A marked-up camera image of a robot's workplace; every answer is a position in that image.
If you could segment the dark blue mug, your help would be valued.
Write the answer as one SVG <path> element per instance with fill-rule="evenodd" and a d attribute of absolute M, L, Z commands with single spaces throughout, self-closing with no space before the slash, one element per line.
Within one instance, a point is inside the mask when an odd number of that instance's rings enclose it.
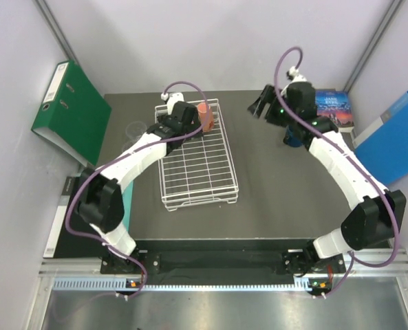
<path fill-rule="evenodd" d="M 298 127 L 287 126 L 283 143 L 292 148 L 299 148 L 304 145 L 303 138 L 303 130 L 300 130 Z"/>

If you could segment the clear faceted plastic cup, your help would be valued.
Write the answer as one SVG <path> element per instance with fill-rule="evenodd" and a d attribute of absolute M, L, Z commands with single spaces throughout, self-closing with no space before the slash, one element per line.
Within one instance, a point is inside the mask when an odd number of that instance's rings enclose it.
<path fill-rule="evenodd" d="M 125 134 L 130 140 L 138 141 L 146 130 L 147 126 L 144 122 L 135 121 L 127 125 Z"/>

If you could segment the white wire dish rack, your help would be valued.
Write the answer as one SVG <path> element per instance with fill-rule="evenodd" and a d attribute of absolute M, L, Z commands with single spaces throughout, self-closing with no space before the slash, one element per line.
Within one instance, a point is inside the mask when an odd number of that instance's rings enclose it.
<path fill-rule="evenodd" d="M 184 142 L 158 161 L 161 201 L 168 211 L 237 202 L 239 185 L 222 110 L 217 98 L 208 102 L 213 129 Z"/>

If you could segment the clear heavy-base glass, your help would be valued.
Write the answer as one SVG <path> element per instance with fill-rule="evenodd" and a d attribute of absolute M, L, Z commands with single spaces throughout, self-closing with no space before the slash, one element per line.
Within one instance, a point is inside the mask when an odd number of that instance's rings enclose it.
<path fill-rule="evenodd" d="M 121 151 L 124 153 L 129 148 L 129 143 L 126 142 L 123 144 Z"/>

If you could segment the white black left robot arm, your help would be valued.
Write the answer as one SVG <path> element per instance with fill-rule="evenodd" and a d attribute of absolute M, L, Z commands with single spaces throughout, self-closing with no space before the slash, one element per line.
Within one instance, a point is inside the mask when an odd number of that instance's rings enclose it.
<path fill-rule="evenodd" d="M 124 272 L 139 266 L 136 242 L 124 224 L 124 192 L 153 163 L 182 146 L 185 140 L 202 132 L 197 107 L 177 101 L 168 107 L 140 139 L 101 171 L 87 169 L 80 177 L 82 192 L 74 212 L 102 239 L 116 256 L 116 265 Z"/>

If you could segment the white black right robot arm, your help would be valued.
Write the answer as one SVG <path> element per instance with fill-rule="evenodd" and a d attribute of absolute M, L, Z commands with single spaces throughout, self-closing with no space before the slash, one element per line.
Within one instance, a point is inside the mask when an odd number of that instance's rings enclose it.
<path fill-rule="evenodd" d="M 340 227 L 311 240 L 303 249 L 305 267 L 320 272 L 332 257 L 395 239 L 406 198 L 400 190 L 390 191 L 370 175 L 335 123 L 317 113 L 315 96 L 316 90 L 309 82 L 292 82 L 285 89 L 266 85 L 248 111 L 285 128 L 284 143 L 304 146 L 347 199 L 350 213 Z"/>

